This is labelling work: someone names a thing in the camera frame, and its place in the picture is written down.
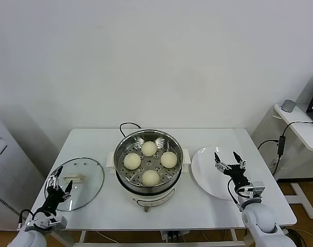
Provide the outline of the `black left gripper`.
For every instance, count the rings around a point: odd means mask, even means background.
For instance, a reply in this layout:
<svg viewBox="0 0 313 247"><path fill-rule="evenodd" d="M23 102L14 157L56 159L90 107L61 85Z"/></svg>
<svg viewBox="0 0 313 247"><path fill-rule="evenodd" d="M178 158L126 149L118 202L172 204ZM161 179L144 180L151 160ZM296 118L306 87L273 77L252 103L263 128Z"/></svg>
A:
<svg viewBox="0 0 313 247"><path fill-rule="evenodd" d="M48 192L48 196L42 206L42 212L46 216L54 215L56 216L56 209L58 205L64 200L67 200L71 196L71 190L72 190L72 184L73 180L71 180L65 191L63 191L61 188L59 188L59 176L63 170L63 166L58 167L56 170L54 170L51 175L49 176L46 188Z"/></svg>

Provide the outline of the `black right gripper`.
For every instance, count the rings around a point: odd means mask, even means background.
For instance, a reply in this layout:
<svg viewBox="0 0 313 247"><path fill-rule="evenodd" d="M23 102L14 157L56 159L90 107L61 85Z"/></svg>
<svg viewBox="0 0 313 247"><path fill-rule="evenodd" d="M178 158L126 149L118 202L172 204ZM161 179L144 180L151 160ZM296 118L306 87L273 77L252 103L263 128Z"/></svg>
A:
<svg viewBox="0 0 313 247"><path fill-rule="evenodd" d="M250 182L244 175L246 171L246 161L235 151L233 151L233 155L239 166L228 166L223 163L217 153L214 152L215 167L233 180L235 185L234 190L239 190L241 187L250 185Z"/></svg>

